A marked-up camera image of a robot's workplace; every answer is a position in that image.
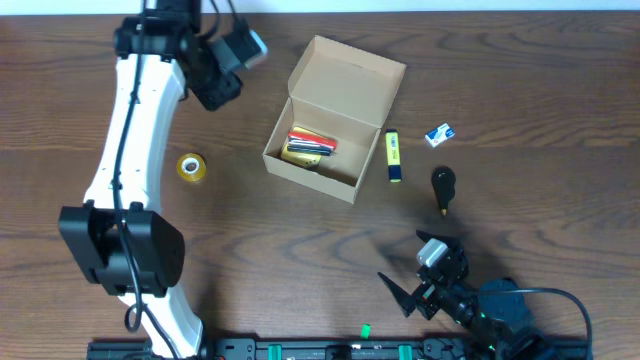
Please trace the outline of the red black stapler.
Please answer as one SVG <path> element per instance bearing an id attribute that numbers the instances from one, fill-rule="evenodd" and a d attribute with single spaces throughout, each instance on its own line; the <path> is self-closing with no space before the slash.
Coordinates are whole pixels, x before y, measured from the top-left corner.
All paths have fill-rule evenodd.
<path id="1" fill-rule="evenodd" d="M 286 149 L 290 152 L 330 156 L 338 143 L 330 138 L 303 132 L 289 132 Z"/>

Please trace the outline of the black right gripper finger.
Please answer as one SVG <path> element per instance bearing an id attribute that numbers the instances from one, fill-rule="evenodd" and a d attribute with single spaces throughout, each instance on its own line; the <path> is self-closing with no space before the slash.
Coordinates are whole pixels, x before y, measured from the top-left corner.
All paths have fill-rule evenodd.
<path id="1" fill-rule="evenodd" d="M 405 318 L 408 318 L 416 308 L 416 301 L 414 296 L 406 292 L 403 288 L 401 288 L 398 284 L 396 284 L 382 272 L 378 272 L 377 275 L 385 284 L 387 289 L 391 292 L 391 295 L 393 296 L 398 307 L 401 309 L 403 316 Z"/>
<path id="2" fill-rule="evenodd" d="M 455 237 L 449 237 L 445 235 L 436 235 L 436 234 L 432 234 L 422 230 L 417 230 L 416 235 L 424 243 L 428 243 L 430 240 L 436 239 L 444 243 L 446 246 L 458 246 L 460 244 L 459 240 Z"/>

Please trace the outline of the yellow adhesive tape roll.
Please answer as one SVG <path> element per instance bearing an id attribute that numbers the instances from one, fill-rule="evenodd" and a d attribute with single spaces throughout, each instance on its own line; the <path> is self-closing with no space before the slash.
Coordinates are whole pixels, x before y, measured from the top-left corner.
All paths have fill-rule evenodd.
<path id="1" fill-rule="evenodd" d="M 197 183 L 206 176 L 206 162 L 204 158 L 197 153 L 187 153 L 178 159 L 176 171 L 183 180 L 189 183 Z"/>

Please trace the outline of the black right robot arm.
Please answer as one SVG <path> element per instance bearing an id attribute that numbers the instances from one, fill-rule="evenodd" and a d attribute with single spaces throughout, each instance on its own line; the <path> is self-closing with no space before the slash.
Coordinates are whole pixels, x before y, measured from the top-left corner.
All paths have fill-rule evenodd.
<path id="1" fill-rule="evenodd" d="M 509 280 L 496 283 L 499 292 L 482 295 L 466 282 L 469 263 L 460 241 L 418 230 L 424 246 L 416 255 L 420 284 L 413 292 L 402 289 L 383 273 L 378 276 L 404 316 L 419 312 L 432 319 L 446 313 L 465 328 L 476 343 L 496 359 L 558 359 L 553 344 L 534 326 L 532 312 Z"/>

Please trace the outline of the black correction tape dispenser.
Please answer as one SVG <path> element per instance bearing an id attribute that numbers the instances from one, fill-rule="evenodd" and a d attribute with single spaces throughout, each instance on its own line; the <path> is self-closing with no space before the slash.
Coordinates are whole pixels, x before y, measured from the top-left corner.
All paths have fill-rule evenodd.
<path id="1" fill-rule="evenodd" d="M 431 175 L 431 184 L 436 196 L 438 208 L 443 216 L 447 215 L 450 202 L 455 197 L 456 175 L 447 166 L 439 166 Z"/>

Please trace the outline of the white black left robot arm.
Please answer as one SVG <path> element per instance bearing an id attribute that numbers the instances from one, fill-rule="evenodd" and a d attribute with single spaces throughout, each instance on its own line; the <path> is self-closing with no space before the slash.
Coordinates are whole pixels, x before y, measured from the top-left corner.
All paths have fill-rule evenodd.
<path id="1" fill-rule="evenodd" d="M 194 95 L 214 111 L 236 98 L 241 80 L 212 49 L 198 1 L 144 3 L 115 31 L 117 91 L 99 167 L 59 230 L 88 282 L 127 307 L 128 331 L 144 329 L 140 350 L 112 345 L 118 359 L 211 359 L 212 342 L 180 284 L 185 242 L 161 214 L 160 182 L 178 104 Z"/>

